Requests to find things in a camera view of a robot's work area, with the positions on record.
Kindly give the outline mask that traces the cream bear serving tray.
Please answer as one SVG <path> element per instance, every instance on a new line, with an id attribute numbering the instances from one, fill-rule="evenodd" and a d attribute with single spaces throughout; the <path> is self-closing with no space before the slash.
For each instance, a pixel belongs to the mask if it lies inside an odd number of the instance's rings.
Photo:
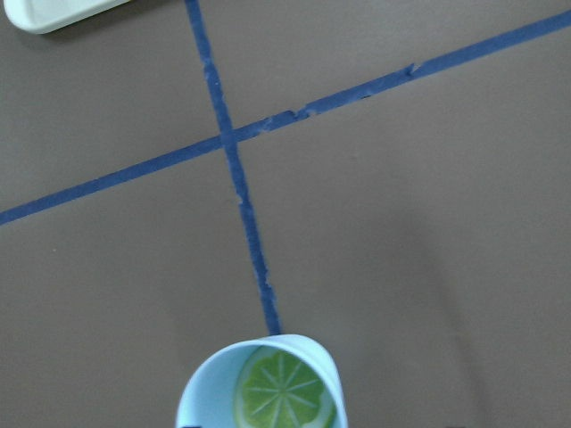
<path id="1" fill-rule="evenodd" d="M 8 20 L 18 29 L 41 35 L 123 5 L 127 0 L 4 0 Z"/>

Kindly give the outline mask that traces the yellow lemon slice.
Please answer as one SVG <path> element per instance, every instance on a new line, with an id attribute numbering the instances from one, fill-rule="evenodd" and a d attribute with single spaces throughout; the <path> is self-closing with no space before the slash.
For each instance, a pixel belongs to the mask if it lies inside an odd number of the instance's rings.
<path id="1" fill-rule="evenodd" d="M 332 427 L 337 416 L 315 370 L 294 354 L 267 346 L 245 361 L 233 407 L 237 427 Z"/>

